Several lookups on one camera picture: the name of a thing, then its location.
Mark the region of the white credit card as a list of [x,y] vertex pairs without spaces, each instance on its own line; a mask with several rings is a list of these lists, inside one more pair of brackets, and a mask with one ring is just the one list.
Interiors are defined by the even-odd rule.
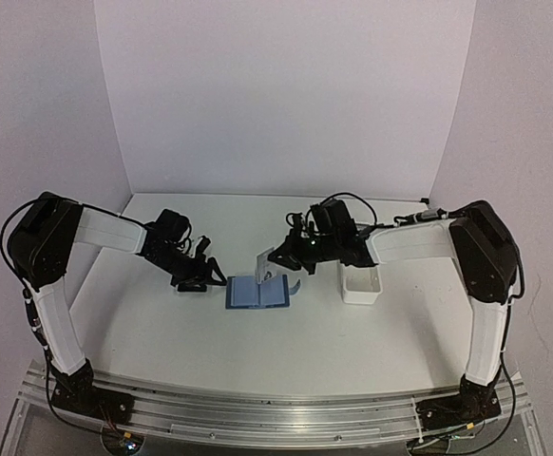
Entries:
[[256,284],[262,284],[277,276],[277,266],[269,260],[269,255],[275,250],[270,247],[257,255],[255,279]]

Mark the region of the blue leather card holder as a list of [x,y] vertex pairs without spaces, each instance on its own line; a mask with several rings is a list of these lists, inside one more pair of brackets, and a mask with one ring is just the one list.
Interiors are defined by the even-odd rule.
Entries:
[[287,275],[278,275],[256,283],[252,275],[231,276],[227,280],[225,308],[227,310],[263,310],[289,308],[291,297],[301,288],[301,280],[293,285]]

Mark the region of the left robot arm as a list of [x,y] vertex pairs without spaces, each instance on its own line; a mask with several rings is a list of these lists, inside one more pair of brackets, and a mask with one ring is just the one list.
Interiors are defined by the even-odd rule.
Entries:
[[51,192],[24,203],[4,222],[0,254],[21,282],[29,326],[41,345],[49,408],[104,421],[129,423],[134,397],[94,383],[94,369],[75,332],[65,292],[65,276],[77,243],[140,257],[170,277],[180,293],[204,293],[227,280],[206,251],[210,240],[192,242],[188,217],[164,209],[141,222]]

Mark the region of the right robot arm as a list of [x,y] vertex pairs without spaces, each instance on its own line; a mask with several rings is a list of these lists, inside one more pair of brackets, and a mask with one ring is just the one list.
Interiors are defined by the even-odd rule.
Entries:
[[472,310],[470,348],[457,393],[421,401],[423,429],[458,428],[501,413],[495,386],[508,377],[505,345],[511,305],[524,295],[519,247],[485,200],[459,209],[427,209],[390,223],[357,222],[339,195],[287,216],[289,233],[266,259],[290,271],[313,274],[317,264],[337,261],[358,269],[433,258],[456,268]]

